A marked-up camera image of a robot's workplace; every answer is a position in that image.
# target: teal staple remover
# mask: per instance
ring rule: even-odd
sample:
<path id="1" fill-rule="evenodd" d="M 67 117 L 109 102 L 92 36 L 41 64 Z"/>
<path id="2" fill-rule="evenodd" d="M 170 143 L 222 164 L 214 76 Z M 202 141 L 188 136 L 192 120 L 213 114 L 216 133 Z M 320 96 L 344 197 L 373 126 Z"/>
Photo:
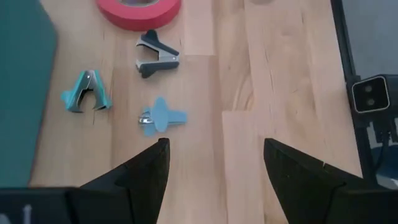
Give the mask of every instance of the teal staple remover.
<path id="1" fill-rule="evenodd" d="M 139 124 L 144 128 L 145 136 L 153 136 L 156 131 L 166 132 L 169 125 L 184 124 L 187 114 L 183 111 L 169 110 L 166 101 L 159 97 L 153 108 L 145 108 L 139 117 Z"/>
<path id="2" fill-rule="evenodd" d="M 80 103 L 87 91 L 95 95 L 94 110 L 108 109 L 112 106 L 111 99 L 106 96 L 104 84 L 97 70 L 85 70 L 80 73 L 73 89 L 64 91 L 61 99 L 65 102 L 68 111 L 82 113 Z"/>

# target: wooden table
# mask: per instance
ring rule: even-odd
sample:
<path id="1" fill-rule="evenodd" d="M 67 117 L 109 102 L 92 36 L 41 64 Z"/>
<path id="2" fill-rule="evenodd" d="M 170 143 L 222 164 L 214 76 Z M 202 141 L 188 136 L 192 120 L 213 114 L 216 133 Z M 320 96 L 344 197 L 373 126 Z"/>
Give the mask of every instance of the wooden table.
<path id="1" fill-rule="evenodd" d="M 158 223 L 285 223 L 262 159 L 276 138 L 361 175 L 329 0 L 184 0 L 159 29 L 177 71 L 143 80 L 139 33 L 111 25 L 94 0 L 42 0 L 58 50 L 31 185 L 81 185 L 171 140 Z M 114 106 L 65 111 L 62 91 L 98 69 Z M 157 96 L 188 123 L 146 138 L 137 124 Z"/>

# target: green board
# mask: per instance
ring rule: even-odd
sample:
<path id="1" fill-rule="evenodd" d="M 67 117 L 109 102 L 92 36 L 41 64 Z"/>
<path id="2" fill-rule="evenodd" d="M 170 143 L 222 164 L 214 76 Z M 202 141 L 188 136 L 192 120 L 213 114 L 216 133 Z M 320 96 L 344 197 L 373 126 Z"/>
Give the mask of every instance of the green board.
<path id="1" fill-rule="evenodd" d="M 0 187 L 26 187 L 57 38 L 38 0 L 0 1 Z"/>

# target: tape roll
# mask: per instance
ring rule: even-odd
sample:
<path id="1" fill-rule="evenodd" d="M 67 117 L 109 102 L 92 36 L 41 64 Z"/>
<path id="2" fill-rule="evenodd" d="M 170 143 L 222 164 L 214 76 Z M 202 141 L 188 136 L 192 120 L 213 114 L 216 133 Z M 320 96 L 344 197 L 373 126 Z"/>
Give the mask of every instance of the tape roll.
<path id="1" fill-rule="evenodd" d="M 181 7 L 181 0 L 157 0 L 149 4 L 123 4 L 120 0 L 96 0 L 100 11 L 114 25 L 145 31 L 168 24 Z"/>

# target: staple remover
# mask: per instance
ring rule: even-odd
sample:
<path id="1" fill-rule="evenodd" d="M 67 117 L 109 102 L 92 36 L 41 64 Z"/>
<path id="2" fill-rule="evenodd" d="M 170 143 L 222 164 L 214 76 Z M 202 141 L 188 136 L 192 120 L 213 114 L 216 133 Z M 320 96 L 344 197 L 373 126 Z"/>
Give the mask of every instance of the staple remover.
<path id="1" fill-rule="evenodd" d="M 82 113 L 80 103 L 87 91 L 94 92 L 96 98 L 94 110 L 108 109 L 112 106 L 98 71 L 86 70 L 80 73 L 73 89 L 62 93 L 61 99 L 65 102 L 65 108 L 71 112 Z"/>
<path id="2" fill-rule="evenodd" d="M 139 124 L 144 128 L 145 136 L 153 136 L 156 131 L 166 132 L 170 125 L 184 124 L 187 122 L 187 113 L 184 111 L 170 110 L 164 98 L 159 97 L 153 108 L 144 108 L 139 117 Z"/>
<path id="3" fill-rule="evenodd" d="M 173 69 L 180 65 L 180 53 L 159 42 L 159 38 L 155 30 L 148 30 L 146 34 L 142 34 L 137 41 L 136 46 L 148 47 L 159 54 L 158 61 L 141 62 L 137 59 L 136 66 L 143 78 L 149 78 L 158 70 Z"/>

